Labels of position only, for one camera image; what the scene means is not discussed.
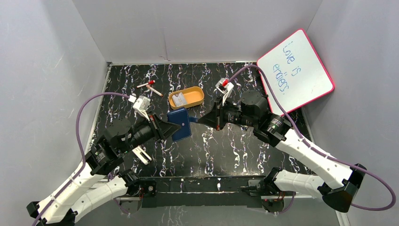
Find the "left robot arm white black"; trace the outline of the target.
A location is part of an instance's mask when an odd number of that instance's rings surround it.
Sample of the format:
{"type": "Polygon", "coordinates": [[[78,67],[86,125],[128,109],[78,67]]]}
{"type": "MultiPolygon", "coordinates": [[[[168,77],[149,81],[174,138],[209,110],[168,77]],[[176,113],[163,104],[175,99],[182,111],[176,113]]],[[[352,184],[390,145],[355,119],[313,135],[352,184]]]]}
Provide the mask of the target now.
{"type": "Polygon", "coordinates": [[[121,165],[128,152],[145,165],[152,161],[142,148],[147,141],[164,141],[181,125],[164,121],[154,114],[135,126],[126,119],[114,120],[97,142],[82,157],[77,169],[53,193],[27,205],[35,226],[72,226],[92,209],[127,194],[137,195],[142,186],[131,170],[117,173],[104,186],[89,189],[121,165]]]}

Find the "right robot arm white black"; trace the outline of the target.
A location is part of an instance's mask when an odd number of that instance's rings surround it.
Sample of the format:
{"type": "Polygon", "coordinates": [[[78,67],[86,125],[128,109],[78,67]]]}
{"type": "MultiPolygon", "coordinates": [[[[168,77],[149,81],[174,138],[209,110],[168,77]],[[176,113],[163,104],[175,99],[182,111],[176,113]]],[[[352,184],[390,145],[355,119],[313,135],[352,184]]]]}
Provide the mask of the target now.
{"type": "Polygon", "coordinates": [[[253,195],[296,192],[321,198],[329,207],[346,213],[365,175],[357,169],[359,164],[349,167],[328,159],[326,152],[313,151],[314,144],[299,137],[288,120],[273,114],[267,98],[254,90],[242,94],[240,105],[217,98],[212,110],[198,123],[216,130],[222,130],[227,123],[252,127],[256,138],[289,154],[315,173],[297,174],[275,167],[262,182],[242,188],[253,195]]]}

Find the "blue leather card holder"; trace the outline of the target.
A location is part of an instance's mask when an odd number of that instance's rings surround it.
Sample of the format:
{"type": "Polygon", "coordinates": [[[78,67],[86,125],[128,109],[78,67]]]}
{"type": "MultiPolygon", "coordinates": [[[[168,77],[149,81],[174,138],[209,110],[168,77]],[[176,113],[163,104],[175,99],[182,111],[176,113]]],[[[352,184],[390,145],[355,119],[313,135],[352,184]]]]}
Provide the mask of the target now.
{"type": "Polygon", "coordinates": [[[188,138],[192,135],[190,123],[197,123],[198,118],[189,116],[188,110],[184,107],[167,113],[168,122],[178,124],[181,128],[172,135],[173,142],[188,138]]]}

